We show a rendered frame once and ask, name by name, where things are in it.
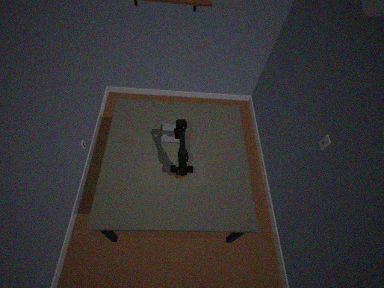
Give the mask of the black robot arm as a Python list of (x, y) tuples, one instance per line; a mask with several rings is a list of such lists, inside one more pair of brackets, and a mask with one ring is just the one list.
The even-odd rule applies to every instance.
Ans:
[(182, 176), (186, 175), (188, 172), (186, 162), (188, 162), (189, 158), (188, 158), (187, 149), (185, 148), (185, 129), (186, 128), (187, 128), (187, 121), (185, 121), (185, 119), (176, 120), (176, 128), (174, 128), (174, 134), (175, 134), (175, 139), (180, 139), (178, 162), (179, 162), (179, 175), (182, 175)]

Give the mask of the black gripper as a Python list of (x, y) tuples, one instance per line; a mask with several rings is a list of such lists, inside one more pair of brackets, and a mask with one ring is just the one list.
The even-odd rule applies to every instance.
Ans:
[[(187, 173), (192, 173), (193, 172), (193, 166), (187, 166), (188, 168), (188, 172)], [(170, 171), (171, 172), (175, 172), (177, 175), (178, 175), (178, 170), (179, 170), (179, 167), (176, 167), (176, 165), (171, 165), (170, 166)]]

